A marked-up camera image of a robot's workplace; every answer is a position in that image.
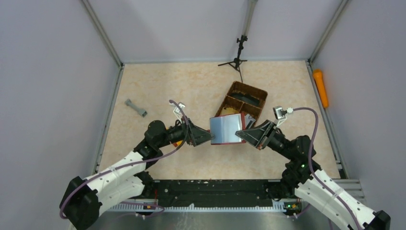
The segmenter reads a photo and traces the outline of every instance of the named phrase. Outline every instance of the yellow object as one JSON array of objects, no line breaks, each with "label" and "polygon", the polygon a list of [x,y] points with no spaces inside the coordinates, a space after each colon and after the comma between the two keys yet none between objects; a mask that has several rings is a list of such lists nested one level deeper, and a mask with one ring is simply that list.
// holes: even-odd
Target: yellow object
[{"label": "yellow object", "polygon": [[321,104],[323,105],[323,108],[327,108],[328,99],[326,89],[324,88],[323,73],[321,72],[321,70],[316,69],[315,71],[313,71],[313,78],[315,79],[316,82],[318,94],[320,95]]},{"label": "yellow object", "polygon": [[225,116],[225,115],[230,115],[230,114],[238,114],[238,110],[233,109],[231,107],[229,108],[224,108],[221,110],[220,116]]}]

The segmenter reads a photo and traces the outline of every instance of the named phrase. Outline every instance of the marble floor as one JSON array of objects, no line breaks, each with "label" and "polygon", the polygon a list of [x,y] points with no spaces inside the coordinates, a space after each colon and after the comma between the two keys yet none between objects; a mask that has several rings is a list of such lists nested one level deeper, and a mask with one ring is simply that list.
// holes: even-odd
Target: marble floor
[{"label": "marble floor", "polygon": [[[176,117],[168,100],[186,105],[184,112],[197,126],[209,129],[213,117],[238,72],[218,63],[161,63],[126,65],[100,170],[123,158],[143,138],[148,124],[162,120],[172,126]],[[244,62],[244,83],[268,92],[265,107],[258,120],[274,120],[272,108],[312,107],[319,112],[320,124],[315,140],[317,155],[314,159],[332,178],[339,178],[336,162],[320,115],[316,96],[304,61]],[[124,104],[127,98],[148,115],[142,118]],[[295,112],[281,126],[289,139],[312,135],[314,117],[311,112]],[[162,148],[163,153],[174,147]],[[178,152],[159,160],[147,169],[154,179],[278,179],[285,163],[278,153],[267,148],[257,150],[249,144],[210,145],[198,147],[184,145]]]}]

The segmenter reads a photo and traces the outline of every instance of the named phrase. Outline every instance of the gray wall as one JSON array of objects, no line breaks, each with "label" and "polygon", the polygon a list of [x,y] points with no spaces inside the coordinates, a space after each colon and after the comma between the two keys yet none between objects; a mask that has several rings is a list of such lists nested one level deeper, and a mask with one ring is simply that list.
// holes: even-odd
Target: gray wall
[{"label": "gray wall", "polygon": [[79,0],[0,2],[0,226],[59,230],[91,173],[118,68]]},{"label": "gray wall", "polygon": [[321,51],[341,152],[368,204],[404,229],[406,1],[351,1]]},{"label": "gray wall", "polygon": [[[123,62],[234,58],[247,0],[90,0]],[[340,0],[259,0],[243,57],[309,58]]]}]

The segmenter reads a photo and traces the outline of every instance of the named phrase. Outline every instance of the brown tray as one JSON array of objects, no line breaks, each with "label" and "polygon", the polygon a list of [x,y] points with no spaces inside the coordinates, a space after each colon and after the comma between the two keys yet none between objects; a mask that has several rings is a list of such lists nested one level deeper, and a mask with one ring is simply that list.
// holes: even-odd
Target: brown tray
[{"label": "brown tray", "polygon": [[[241,92],[244,94],[248,94],[256,99],[259,100],[259,105],[254,106],[251,104],[248,104],[244,101],[241,101],[239,99],[236,99],[234,97],[231,97],[230,95],[235,92]],[[244,114],[250,114],[253,118],[255,118],[255,122],[253,126],[257,123],[259,119],[259,115],[261,115],[262,109],[264,108],[266,98],[268,96],[268,93],[264,90],[252,87],[247,84],[243,84],[239,81],[233,82],[231,85],[230,89],[228,90],[228,93],[226,94],[226,97],[224,98],[223,102],[221,103],[220,108],[217,110],[217,113],[215,116],[220,116],[221,111],[224,108],[233,108],[237,110],[239,113],[244,113]]]}]

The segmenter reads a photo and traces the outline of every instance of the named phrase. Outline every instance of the black base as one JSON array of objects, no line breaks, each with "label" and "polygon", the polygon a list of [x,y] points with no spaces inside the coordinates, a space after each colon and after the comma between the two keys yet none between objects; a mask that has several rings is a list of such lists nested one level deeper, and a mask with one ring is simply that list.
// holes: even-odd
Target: black base
[{"label": "black base", "polygon": [[247,61],[247,60],[240,60],[238,58],[235,58],[233,61],[229,61],[229,62],[226,62],[226,63],[223,63],[223,64],[219,64],[218,66],[230,65],[233,69],[235,69],[240,74],[241,82],[243,82],[242,81],[242,74],[241,74],[240,65],[244,61]]},{"label": "black base", "polygon": [[[271,196],[280,189],[280,180],[158,180],[144,184],[148,192],[132,198],[158,199],[162,207],[271,207],[273,201],[289,198]],[[285,205],[288,216],[302,210],[298,200]]]}]

